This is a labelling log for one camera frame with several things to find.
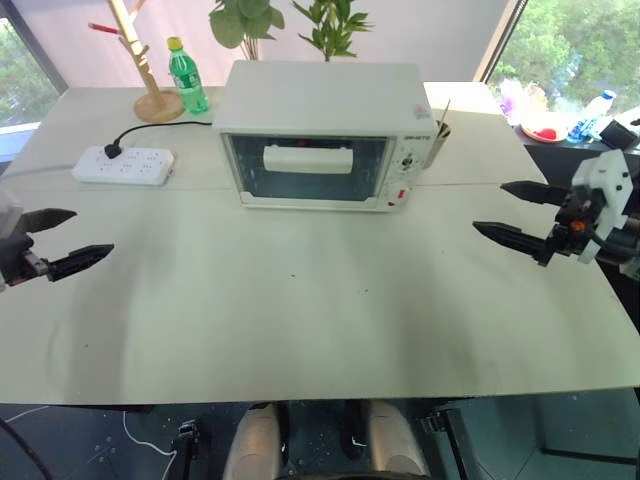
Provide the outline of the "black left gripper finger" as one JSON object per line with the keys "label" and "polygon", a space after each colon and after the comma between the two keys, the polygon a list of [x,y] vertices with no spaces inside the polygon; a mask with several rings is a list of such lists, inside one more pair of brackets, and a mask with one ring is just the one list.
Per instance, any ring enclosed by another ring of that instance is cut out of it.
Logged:
{"label": "black left gripper finger", "polygon": [[70,252],[66,257],[48,262],[47,278],[56,282],[82,272],[111,253],[114,244],[89,245]]}
{"label": "black left gripper finger", "polygon": [[23,232],[25,234],[38,233],[57,227],[76,216],[75,211],[46,208],[23,214]]}

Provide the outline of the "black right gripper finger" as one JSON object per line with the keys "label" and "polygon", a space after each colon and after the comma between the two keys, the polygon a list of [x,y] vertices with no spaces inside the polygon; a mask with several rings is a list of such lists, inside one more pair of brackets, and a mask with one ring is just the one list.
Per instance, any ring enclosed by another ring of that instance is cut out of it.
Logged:
{"label": "black right gripper finger", "polygon": [[472,225],[486,238],[530,256],[541,266],[546,266],[554,255],[554,251],[544,239],[526,234],[520,228],[488,221],[473,221]]}
{"label": "black right gripper finger", "polygon": [[536,204],[561,206],[571,191],[544,183],[521,180],[503,183],[500,188],[511,195]]}

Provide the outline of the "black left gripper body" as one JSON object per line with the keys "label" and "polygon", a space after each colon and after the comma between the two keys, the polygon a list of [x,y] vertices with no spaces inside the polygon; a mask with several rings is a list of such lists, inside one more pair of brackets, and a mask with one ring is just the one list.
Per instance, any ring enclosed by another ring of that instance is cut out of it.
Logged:
{"label": "black left gripper body", "polygon": [[47,261],[31,251],[33,245],[34,241],[24,233],[1,240],[1,276],[9,287],[48,274]]}

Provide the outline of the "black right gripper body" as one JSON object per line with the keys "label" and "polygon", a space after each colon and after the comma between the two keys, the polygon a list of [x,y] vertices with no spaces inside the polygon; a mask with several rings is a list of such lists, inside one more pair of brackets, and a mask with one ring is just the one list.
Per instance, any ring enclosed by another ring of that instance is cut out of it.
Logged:
{"label": "black right gripper body", "polygon": [[549,189],[542,203],[558,206],[559,210],[542,249],[536,254],[536,262],[547,266],[555,254],[581,255],[601,213],[601,195],[595,193],[587,200],[580,200],[566,189]]}

